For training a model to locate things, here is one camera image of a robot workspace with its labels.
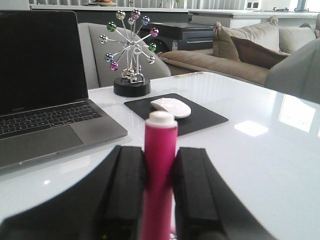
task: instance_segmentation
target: laptop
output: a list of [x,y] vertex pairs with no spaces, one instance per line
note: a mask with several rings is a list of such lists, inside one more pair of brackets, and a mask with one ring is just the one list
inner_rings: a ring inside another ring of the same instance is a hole
[[88,99],[73,11],[0,10],[0,168],[126,135]]

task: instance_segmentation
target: beige sofa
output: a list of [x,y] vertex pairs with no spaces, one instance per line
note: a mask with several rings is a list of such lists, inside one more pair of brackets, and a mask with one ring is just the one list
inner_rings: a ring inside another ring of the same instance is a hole
[[[235,29],[216,23],[213,48],[160,52],[158,56],[169,66],[172,75],[197,71],[216,72],[264,86],[273,65],[315,40],[317,34],[319,31],[306,25],[280,27],[276,16],[264,23]],[[247,42],[236,46],[234,40]],[[251,53],[251,56],[245,56],[244,53]]]

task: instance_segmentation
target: computer mouse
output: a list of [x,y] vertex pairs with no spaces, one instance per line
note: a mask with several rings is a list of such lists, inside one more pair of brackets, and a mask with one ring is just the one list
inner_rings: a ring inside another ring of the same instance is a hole
[[191,114],[191,108],[176,98],[162,97],[150,103],[156,110],[167,111],[175,119],[186,118]]

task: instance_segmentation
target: green ball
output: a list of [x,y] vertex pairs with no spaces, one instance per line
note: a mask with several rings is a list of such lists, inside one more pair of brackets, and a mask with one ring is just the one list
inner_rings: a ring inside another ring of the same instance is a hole
[[106,28],[109,32],[114,32],[117,29],[117,25],[112,21],[107,24]]
[[155,43],[150,43],[149,50],[154,52],[157,49],[157,45]]

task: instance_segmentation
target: mouse pad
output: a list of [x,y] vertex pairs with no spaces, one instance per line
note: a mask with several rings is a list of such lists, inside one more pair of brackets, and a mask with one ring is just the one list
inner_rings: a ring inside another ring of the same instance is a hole
[[205,129],[217,124],[227,122],[228,119],[199,104],[180,96],[176,93],[169,93],[160,96],[153,96],[139,100],[126,101],[124,104],[138,114],[144,120],[149,118],[149,114],[156,109],[151,105],[151,101],[160,98],[178,99],[191,108],[191,115],[185,118],[176,119],[178,122],[178,136],[188,134],[197,130]]

